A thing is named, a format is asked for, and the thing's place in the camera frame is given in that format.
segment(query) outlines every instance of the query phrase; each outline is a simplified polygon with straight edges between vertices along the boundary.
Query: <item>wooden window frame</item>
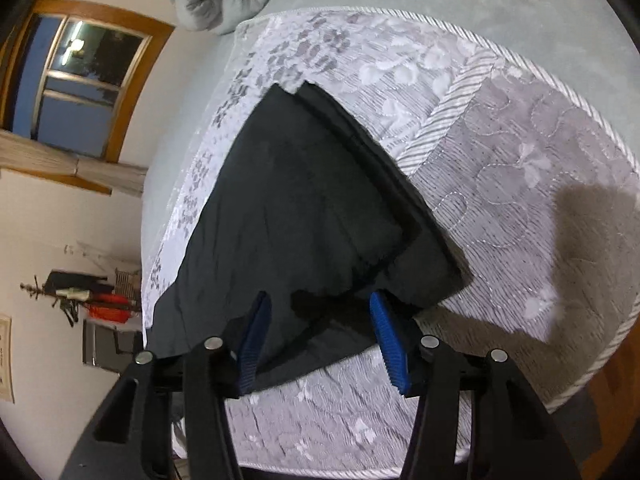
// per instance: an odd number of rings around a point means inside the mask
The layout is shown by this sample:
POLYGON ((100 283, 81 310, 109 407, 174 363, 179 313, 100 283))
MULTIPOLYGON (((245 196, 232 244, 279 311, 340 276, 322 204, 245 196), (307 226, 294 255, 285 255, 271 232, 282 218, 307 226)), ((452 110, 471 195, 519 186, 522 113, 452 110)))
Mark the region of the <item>wooden window frame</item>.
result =
MULTIPOLYGON (((10 100, 15 95, 17 85, 20 82, 18 68, 21 66, 22 57, 26 52, 27 33, 35 14, 68 16, 68 18, 77 18, 89 23, 95 22, 97 25, 104 24, 137 36, 144 35, 113 107, 110 134, 102 158, 106 162, 118 162, 133 110, 151 69, 174 31, 174 26, 131 10, 83 0, 37 0, 23 22, 14 28, 7 41, 0 47, 0 61, 3 68, 2 75, 0 75, 0 126, 6 130, 11 130, 10 124, 7 124, 10 116, 10 100)), ((77 176, 50 174, 41 171, 20 171, 20 173, 100 193, 111 193, 110 189, 77 176)))

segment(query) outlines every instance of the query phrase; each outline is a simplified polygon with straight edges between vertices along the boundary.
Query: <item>window pane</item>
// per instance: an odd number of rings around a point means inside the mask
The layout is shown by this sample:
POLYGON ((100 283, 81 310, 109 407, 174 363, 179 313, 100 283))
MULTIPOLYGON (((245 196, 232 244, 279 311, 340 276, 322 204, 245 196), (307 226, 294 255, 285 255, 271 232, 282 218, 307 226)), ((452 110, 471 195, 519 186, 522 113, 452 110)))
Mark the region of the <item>window pane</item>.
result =
POLYGON ((141 42, 119 30, 69 19, 51 68, 120 86, 141 42))
POLYGON ((100 157, 111 127, 110 108, 43 96, 38 140, 44 144, 100 157))
POLYGON ((78 81, 66 81, 53 77, 47 77, 45 88, 69 95, 84 97, 109 106, 113 106, 118 98, 118 92, 115 90, 107 90, 93 85, 82 84, 78 81))
POLYGON ((20 82, 15 97, 14 119, 11 130, 15 134, 31 136, 31 118, 40 85, 44 63, 60 26, 60 18, 35 16, 30 26, 30 38, 23 57, 20 82))

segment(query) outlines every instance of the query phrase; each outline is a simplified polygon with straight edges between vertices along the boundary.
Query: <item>curtain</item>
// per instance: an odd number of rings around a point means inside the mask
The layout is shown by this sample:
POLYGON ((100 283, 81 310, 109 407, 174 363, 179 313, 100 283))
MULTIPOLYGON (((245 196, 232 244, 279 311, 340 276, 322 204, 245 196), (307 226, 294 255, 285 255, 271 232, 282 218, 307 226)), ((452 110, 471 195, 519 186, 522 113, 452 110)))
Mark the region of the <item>curtain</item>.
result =
POLYGON ((102 186, 141 196, 146 169, 77 156, 0 130, 0 168, 79 176, 102 186))

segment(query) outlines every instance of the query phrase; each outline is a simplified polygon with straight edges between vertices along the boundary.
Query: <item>quilted bedspread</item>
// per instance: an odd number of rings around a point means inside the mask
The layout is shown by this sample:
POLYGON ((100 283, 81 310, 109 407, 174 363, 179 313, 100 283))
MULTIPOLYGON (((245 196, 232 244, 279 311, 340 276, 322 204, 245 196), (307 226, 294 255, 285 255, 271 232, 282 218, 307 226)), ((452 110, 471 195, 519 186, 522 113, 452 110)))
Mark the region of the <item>quilted bedspread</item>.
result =
MULTIPOLYGON (((195 157, 145 269, 145 326, 236 134, 275 82, 335 97, 396 160, 463 248, 471 284, 418 320, 459 351, 504 348, 550 410, 577 392, 638 315, 638 164, 600 114, 517 54, 449 23, 315 9, 243 23, 195 157)), ((326 478, 397 477, 415 399, 377 348, 228 402, 238 460, 326 478)), ((470 404, 461 398, 459 457, 470 404)))

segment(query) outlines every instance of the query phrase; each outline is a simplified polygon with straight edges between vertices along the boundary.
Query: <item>metal screw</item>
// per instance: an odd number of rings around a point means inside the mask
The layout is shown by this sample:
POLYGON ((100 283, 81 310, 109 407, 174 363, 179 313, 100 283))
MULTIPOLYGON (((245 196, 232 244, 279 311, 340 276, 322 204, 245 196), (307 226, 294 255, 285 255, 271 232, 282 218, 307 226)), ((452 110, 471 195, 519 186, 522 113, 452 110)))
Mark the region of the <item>metal screw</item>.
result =
POLYGON ((499 348, 496 348, 495 350, 491 350, 491 359, 493 359, 497 363, 503 363, 508 358, 509 356, 507 355, 507 352, 505 352, 504 350, 500 350, 499 348))
POLYGON ((440 340, 433 335, 426 335, 420 339, 420 344, 425 348, 437 348, 440 344, 440 340))
POLYGON ((204 348, 207 350, 217 350, 223 345, 222 339, 219 337, 210 337, 204 342, 204 348))
POLYGON ((154 360, 154 355, 147 350, 140 352, 136 355, 136 363, 139 365, 146 365, 154 360))

